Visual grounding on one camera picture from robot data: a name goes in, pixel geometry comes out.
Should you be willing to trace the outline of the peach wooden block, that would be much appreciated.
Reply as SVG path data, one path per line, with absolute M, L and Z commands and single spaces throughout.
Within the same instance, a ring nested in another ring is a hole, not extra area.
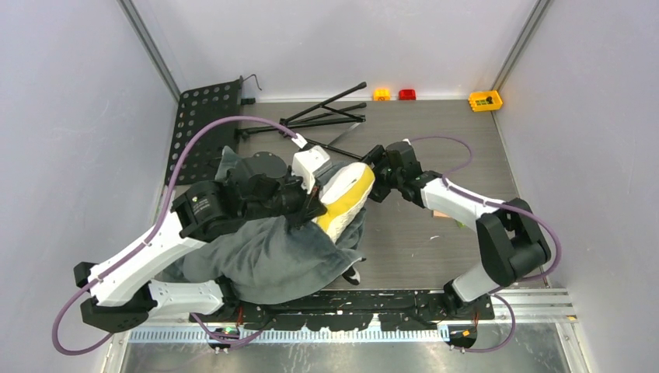
M 444 213 L 444 212 L 433 210 L 432 211 L 432 217 L 433 218 L 450 218 L 451 216 Z

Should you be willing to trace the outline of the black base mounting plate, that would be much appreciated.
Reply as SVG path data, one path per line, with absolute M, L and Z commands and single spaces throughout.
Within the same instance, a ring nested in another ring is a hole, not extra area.
M 417 331 L 433 329 L 444 321 L 490 321 L 494 311 L 488 295 L 453 306 L 441 290 L 325 290 L 276 305 L 232 299 L 219 311 L 199 318 L 203 322 L 239 322 L 253 331 L 362 331 L 374 321 L 382 331 Z

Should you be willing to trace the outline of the orange toy brick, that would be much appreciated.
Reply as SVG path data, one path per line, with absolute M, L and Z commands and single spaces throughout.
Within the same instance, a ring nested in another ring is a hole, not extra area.
M 391 99 L 391 92 L 387 88 L 375 89 L 373 92 L 374 101 L 389 101 Z

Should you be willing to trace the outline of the black folding tripod stand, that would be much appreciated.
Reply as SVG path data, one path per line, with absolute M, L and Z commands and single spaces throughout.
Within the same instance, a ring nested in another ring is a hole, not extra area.
M 338 125 L 338 124 L 363 124 L 366 121 L 365 115 L 355 114 L 352 112 L 355 110 L 365 109 L 367 107 L 366 102 L 362 102 L 353 106 L 346 106 L 344 108 L 338 108 L 338 109 L 331 107 L 330 104 L 335 103 L 337 100 L 345 98 L 346 96 L 356 91 L 365 89 L 367 88 L 367 86 L 368 86 L 367 82 L 360 82 L 356 84 L 354 87 L 351 87 L 346 91 L 343 91 L 339 94 L 336 94 L 335 96 L 325 99 L 320 103 L 313 104 L 309 108 L 302 110 L 292 116 L 281 118 L 279 120 L 279 125 L 283 126 L 284 129 L 293 130 L 293 132 L 295 132 L 295 130 L 300 130 L 300 129 L 326 127 L 326 126 Z M 308 114 L 316 110 L 324 110 L 324 112 L 320 114 L 308 116 Z M 252 135 L 266 133 L 266 132 L 273 132 L 273 131 L 279 133 L 282 138 L 291 138 L 291 136 L 289 136 L 289 134 L 286 131 L 278 129 L 278 127 L 272 127 L 269 125 L 236 129 L 234 131 L 234 138 L 235 140 L 238 141 L 241 140 L 246 141 L 250 139 Z M 308 141 L 312 145 L 318 145 L 328 151 L 337 153 L 339 155 L 344 155 L 351 159 L 360 160 L 363 158 L 362 155 L 356 155 L 354 153 L 337 148 L 336 146 L 331 144 L 325 144 L 318 141 L 311 141 L 310 139 L 308 139 Z

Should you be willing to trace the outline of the grey fluffy pillowcase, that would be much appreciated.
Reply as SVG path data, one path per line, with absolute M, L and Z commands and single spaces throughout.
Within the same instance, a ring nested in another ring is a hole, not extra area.
M 322 187 L 346 162 L 333 163 L 317 177 Z M 290 228 L 283 217 L 248 221 L 237 232 L 223 235 L 164 269 L 165 282 L 201 283 L 226 277 L 245 302 L 274 305 L 317 291 L 310 278 L 319 263 L 319 244 L 310 222 Z

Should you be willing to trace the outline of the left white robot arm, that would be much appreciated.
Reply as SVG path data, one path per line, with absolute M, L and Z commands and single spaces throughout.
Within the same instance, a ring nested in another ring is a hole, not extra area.
M 151 230 L 111 259 L 79 263 L 78 286 L 89 298 L 82 321 L 120 333 L 150 318 L 177 313 L 232 320 L 239 299 L 225 277 L 202 283 L 166 283 L 155 276 L 179 258 L 216 238 L 237 232 L 248 221 L 284 217 L 297 228 L 324 214 L 316 180 L 331 165 L 319 146 L 295 153 L 291 164 L 269 152 L 239 160 L 222 180 L 201 181 L 166 205 Z

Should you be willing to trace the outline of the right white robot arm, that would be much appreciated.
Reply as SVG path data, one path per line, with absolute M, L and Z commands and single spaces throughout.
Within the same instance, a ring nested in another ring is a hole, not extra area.
M 361 161 L 375 173 L 371 200 L 382 202 L 397 190 L 404 200 L 444 213 L 476 233 L 480 262 L 449 281 L 441 294 L 442 307 L 452 318 L 465 318 L 476 300 L 551 260 L 541 225 L 526 201 L 484 197 L 442 173 L 424 170 L 410 141 L 377 145 Z

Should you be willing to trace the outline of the aluminium rail with ruler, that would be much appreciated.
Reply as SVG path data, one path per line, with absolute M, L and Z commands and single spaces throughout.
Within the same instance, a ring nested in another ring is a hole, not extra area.
M 244 305 L 244 325 L 212 323 L 247 343 L 376 343 L 473 341 L 488 326 L 576 323 L 564 289 L 513 289 L 481 298 L 458 315 L 440 291 L 322 291 L 279 306 Z

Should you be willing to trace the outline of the red toy brick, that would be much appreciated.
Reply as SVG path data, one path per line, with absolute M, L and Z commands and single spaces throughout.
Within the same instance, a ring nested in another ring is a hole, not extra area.
M 398 93 L 398 100 L 410 101 L 416 100 L 417 94 L 415 89 L 401 89 Z

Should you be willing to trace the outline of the white yellow black pillow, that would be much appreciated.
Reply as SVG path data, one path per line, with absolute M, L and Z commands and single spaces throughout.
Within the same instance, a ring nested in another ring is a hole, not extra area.
M 310 278 L 320 289 L 346 272 L 349 282 L 360 282 L 352 266 L 364 260 L 358 247 L 364 236 L 365 204 L 374 183 L 371 168 L 355 162 L 338 169 L 323 186 L 320 201 L 326 212 L 309 224 L 315 230 L 320 255 Z

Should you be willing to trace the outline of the yellow toy block with knob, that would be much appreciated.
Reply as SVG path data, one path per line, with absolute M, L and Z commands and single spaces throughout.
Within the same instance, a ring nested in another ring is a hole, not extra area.
M 496 111 L 503 106 L 503 100 L 497 90 L 472 92 L 468 97 L 473 112 Z

